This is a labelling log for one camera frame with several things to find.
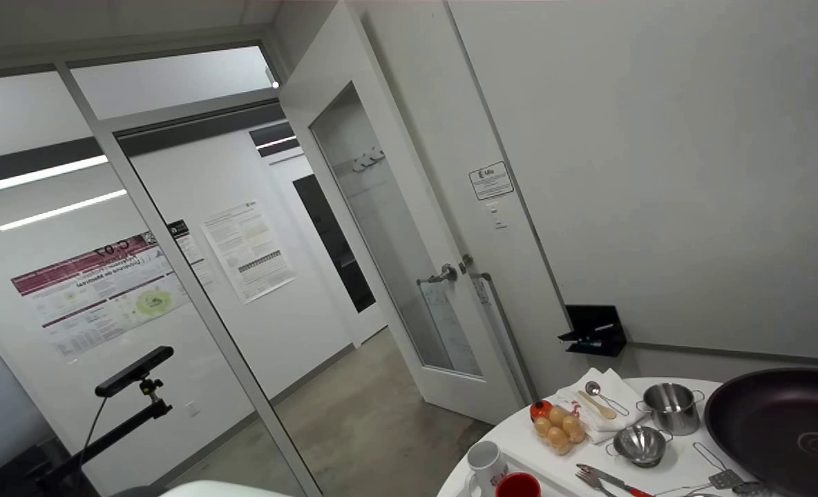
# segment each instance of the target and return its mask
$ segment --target gray floor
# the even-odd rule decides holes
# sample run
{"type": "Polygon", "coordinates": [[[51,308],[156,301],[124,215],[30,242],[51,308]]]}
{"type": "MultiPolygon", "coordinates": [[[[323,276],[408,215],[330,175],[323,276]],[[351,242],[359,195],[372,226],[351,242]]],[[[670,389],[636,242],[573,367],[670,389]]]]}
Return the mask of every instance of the gray floor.
{"type": "MultiPolygon", "coordinates": [[[[435,493],[484,421],[426,406],[388,337],[381,331],[303,377],[275,402],[323,493],[435,493]]],[[[256,420],[242,421],[176,478],[229,479],[297,493],[256,420]]]]}

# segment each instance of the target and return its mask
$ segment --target ceiling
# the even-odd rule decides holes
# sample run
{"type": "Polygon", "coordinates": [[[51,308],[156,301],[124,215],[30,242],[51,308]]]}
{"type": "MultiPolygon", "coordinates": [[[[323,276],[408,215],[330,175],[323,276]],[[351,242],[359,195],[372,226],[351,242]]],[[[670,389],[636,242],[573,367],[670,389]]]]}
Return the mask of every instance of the ceiling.
{"type": "Polygon", "coordinates": [[[0,0],[0,66],[260,35],[278,0],[0,0]]]}

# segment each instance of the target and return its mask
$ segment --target door handle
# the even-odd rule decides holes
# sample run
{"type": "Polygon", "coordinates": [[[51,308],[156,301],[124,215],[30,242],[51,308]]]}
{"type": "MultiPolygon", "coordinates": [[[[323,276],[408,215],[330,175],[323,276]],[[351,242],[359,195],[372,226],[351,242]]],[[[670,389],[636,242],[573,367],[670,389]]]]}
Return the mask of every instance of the door handle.
{"type": "Polygon", "coordinates": [[[452,265],[442,265],[439,272],[426,276],[426,279],[420,279],[420,280],[455,280],[455,279],[459,279],[459,271],[455,271],[452,265]]]}

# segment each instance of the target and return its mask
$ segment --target black pan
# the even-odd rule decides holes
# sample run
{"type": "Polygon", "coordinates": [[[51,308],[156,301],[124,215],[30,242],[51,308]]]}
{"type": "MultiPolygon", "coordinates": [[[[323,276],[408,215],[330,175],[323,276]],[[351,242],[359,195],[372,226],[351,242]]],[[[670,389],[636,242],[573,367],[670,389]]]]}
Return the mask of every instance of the black pan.
{"type": "Polygon", "coordinates": [[[717,387],[713,442],[767,489],[818,497],[818,369],[761,369],[717,387]]]}

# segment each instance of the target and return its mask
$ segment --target table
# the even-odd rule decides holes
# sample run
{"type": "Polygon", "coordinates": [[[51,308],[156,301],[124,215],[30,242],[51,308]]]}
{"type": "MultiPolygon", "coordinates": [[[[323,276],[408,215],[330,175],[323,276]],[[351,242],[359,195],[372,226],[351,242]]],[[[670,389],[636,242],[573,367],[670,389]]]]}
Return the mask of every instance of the table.
{"type": "MultiPolygon", "coordinates": [[[[683,384],[688,389],[698,389],[705,398],[710,398],[710,391],[717,387],[714,381],[698,381],[698,377],[627,377],[627,384],[636,391],[644,391],[651,384],[683,384]]],[[[544,485],[550,483],[555,490],[550,493],[578,493],[578,497],[602,497],[598,490],[587,489],[586,483],[580,483],[573,478],[573,462],[590,462],[596,468],[604,468],[648,493],[662,493],[662,497],[683,497],[688,493],[692,485],[706,483],[710,475],[714,475],[717,468],[713,462],[706,462],[692,442],[705,443],[713,454],[717,454],[717,460],[730,468],[734,468],[739,478],[749,478],[730,454],[723,454],[714,442],[706,435],[705,428],[698,428],[691,435],[674,435],[665,446],[665,454],[658,465],[651,468],[641,468],[633,465],[629,460],[622,460],[611,442],[602,443],[590,443],[583,442],[580,446],[573,446],[568,454],[555,454],[532,431],[529,420],[528,420],[528,406],[514,411],[509,420],[497,421],[484,438],[493,442],[509,462],[514,468],[528,468],[535,478],[544,479],[544,485]]],[[[439,497],[470,497],[470,493],[480,493],[473,485],[473,471],[467,465],[467,460],[462,458],[452,471],[446,475],[446,479],[439,489],[439,497]]],[[[732,493],[732,490],[714,490],[714,489],[702,489],[698,493],[732,493]]]]}

